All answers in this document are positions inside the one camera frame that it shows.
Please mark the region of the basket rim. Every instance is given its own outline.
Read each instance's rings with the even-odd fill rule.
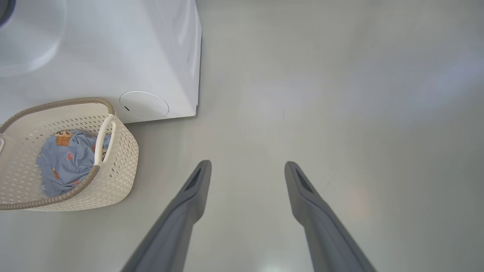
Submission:
[[[8,127],[10,127],[15,121],[19,120],[20,118],[26,115],[40,112],[47,109],[57,108],[57,107],[79,105],[79,104],[93,104],[93,103],[105,105],[107,107],[108,114],[116,115],[114,106],[108,100],[101,97],[67,99],[67,100],[61,100],[61,101],[51,102],[47,104],[42,104],[40,106],[34,106],[31,108],[22,110],[21,112],[13,115],[2,126],[0,126],[0,134],[3,134],[8,129]],[[19,210],[19,209],[36,208],[36,207],[46,206],[46,205],[69,200],[77,196],[84,189],[86,189],[87,186],[94,180],[94,178],[96,177],[100,169],[101,169],[100,166],[94,165],[91,171],[89,172],[88,176],[82,182],[80,182],[78,186],[76,186],[71,191],[65,194],[46,198],[46,199],[29,201],[29,202],[0,204],[0,210]]]

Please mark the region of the perforated basket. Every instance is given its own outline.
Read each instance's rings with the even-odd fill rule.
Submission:
[[[37,156],[45,141],[64,129],[98,136],[94,167],[66,194],[45,198]],[[102,142],[111,134],[104,160]],[[131,191],[138,143],[105,99],[90,97],[21,111],[0,126],[0,210],[78,211],[112,205]]]

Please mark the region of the white washing machine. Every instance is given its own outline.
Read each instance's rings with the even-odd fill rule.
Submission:
[[[89,96],[124,123],[196,114],[195,0],[0,0],[0,18],[0,123]]]

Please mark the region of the clothing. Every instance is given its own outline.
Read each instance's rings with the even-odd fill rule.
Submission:
[[[106,135],[103,158],[111,135]],[[79,130],[62,130],[42,146],[37,165],[42,172],[42,189],[49,197],[65,194],[82,182],[94,166],[96,138]]]

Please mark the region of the floor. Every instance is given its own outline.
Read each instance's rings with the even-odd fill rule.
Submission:
[[[0,213],[2,271],[119,271],[203,159],[186,272],[312,271],[288,160],[378,271],[484,270],[482,1],[197,6],[198,115],[128,126],[139,168],[119,204]]]

